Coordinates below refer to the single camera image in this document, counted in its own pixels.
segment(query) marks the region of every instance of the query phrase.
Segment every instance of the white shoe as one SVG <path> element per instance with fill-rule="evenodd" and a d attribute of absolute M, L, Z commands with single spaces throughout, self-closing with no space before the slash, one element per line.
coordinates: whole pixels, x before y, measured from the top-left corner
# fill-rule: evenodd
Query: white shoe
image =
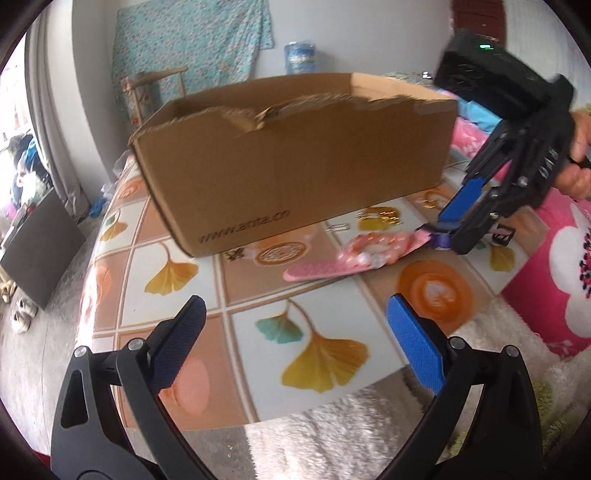
<path fill-rule="evenodd" d="M 16 333 L 25 333 L 31 326 L 31 319 L 28 316 L 21 315 L 19 312 L 12 312 L 10 320 L 12 330 Z"/>
<path fill-rule="evenodd" d="M 23 297 L 18 301 L 17 308 L 21 315 L 31 318 L 34 318 L 38 311 L 37 305 Z"/>

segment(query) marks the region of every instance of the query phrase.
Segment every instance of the patterned tablecloth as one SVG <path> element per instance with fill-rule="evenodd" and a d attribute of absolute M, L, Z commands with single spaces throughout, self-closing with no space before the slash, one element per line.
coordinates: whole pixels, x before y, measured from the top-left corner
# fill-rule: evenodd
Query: patterned tablecloth
<path fill-rule="evenodd" d="M 413 230 L 433 220 L 462 173 L 386 202 Z M 520 210 L 507 248 L 481 242 L 470 254 L 423 248 L 394 265 L 340 280 L 286 283 L 297 262 L 331 260 L 359 234 L 348 213 L 211 257 L 184 255 L 164 226 L 135 163 L 124 171 L 87 272 L 78 344 L 121 348 L 174 317 L 192 294 L 207 304 L 206 327 L 173 386 L 160 393 L 181 430 L 267 420 L 335 400 L 400 369 L 406 359 L 385 322 L 402 292 L 452 333 L 498 294 L 539 245 L 545 226 Z M 330 225 L 349 229 L 329 232 Z M 121 392 L 126 426 L 135 426 Z"/>

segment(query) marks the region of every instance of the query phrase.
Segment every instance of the concrete floor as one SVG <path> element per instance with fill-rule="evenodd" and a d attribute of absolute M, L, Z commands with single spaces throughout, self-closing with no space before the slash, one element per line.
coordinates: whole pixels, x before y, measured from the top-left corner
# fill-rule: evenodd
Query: concrete floor
<path fill-rule="evenodd" d="M 57 397 L 74 347 L 83 279 L 100 219 L 86 220 L 80 228 L 86 243 L 29 331 L 16 335 L 10 325 L 10 314 L 21 295 L 18 290 L 0 319 L 0 398 L 27 442 L 41 453 L 50 452 Z M 128 435 L 137 454 L 151 459 L 141 434 L 129 429 Z M 186 432 L 185 437 L 220 480 L 255 479 L 243 427 Z"/>

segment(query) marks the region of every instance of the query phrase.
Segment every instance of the screw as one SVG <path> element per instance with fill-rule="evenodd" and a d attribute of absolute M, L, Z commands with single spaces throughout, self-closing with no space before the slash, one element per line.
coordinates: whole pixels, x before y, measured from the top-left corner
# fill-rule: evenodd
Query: screw
<path fill-rule="evenodd" d="M 505 352 L 507 352 L 507 355 L 509 356 L 519 356 L 519 349 L 513 345 L 507 345 Z"/>
<path fill-rule="evenodd" d="M 80 346 L 78 347 L 76 350 L 74 350 L 74 356 L 76 358 L 80 358 L 81 356 L 85 356 L 86 352 L 88 351 L 88 348 L 86 348 L 85 346 Z"/>
<path fill-rule="evenodd" d="M 466 342 L 461 337 L 451 337 L 449 344 L 454 350 L 462 350 L 466 346 Z"/>
<path fill-rule="evenodd" d="M 129 350 L 134 351 L 134 350 L 139 350 L 140 348 L 142 348 L 143 345 L 144 345 L 143 338 L 134 338 L 129 341 L 129 343 L 127 344 L 127 348 L 129 348 Z"/>

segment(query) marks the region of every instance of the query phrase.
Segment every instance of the yellow ginkgo leaf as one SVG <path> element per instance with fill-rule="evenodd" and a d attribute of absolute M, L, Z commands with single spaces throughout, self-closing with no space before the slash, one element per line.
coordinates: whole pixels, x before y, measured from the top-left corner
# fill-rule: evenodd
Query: yellow ginkgo leaf
<path fill-rule="evenodd" d="M 125 232 L 127 230 L 127 223 L 120 222 L 118 220 L 111 223 L 110 227 L 100 236 L 101 242 L 106 242 L 107 240 L 111 240 L 119 235 L 121 232 Z"/>
<path fill-rule="evenodd" d="M 491 244 L 488 263 L 496 272 L 510 272 L 515 268 L 515 252 L 509 247 Z"/>
<path fill-rule="evenodd" d="M 162 270 L 156 273 L 154 278 L 148 282 L 144 291 L 164 296 L 183 288 L 189 280 L 197 275 L 199 267 L 189 262 L 173 262 L 170 259 L 168 247 L 162 243 L 160 245 L 166 250 L 166 263 Z"/>
<path fill-rule="evenodd" d="M 286 387 L 331 390 L 335 382 L 346 385 L 369 357 L 367 345 L 355 340 L 325 338 L 312 331 L 306 349 L 285 369 Z"/>

